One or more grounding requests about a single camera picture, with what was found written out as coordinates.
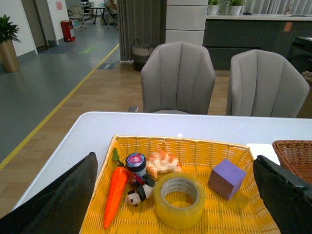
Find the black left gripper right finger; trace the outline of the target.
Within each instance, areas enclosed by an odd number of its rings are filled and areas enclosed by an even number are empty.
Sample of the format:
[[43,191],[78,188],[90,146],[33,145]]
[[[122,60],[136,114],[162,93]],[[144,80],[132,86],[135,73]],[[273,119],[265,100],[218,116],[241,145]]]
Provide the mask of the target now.
[[264,204],[283,234],[312,232],[312,186],[263,155],[253,174]]

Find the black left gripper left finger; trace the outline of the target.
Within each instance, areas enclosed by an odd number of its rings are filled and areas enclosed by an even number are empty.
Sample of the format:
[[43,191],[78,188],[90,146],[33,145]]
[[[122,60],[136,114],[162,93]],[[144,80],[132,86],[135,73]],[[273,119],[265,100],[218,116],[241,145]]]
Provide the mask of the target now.
[[2,234],[78,234],[97,178],[90,152],[27,202],[0,220]]

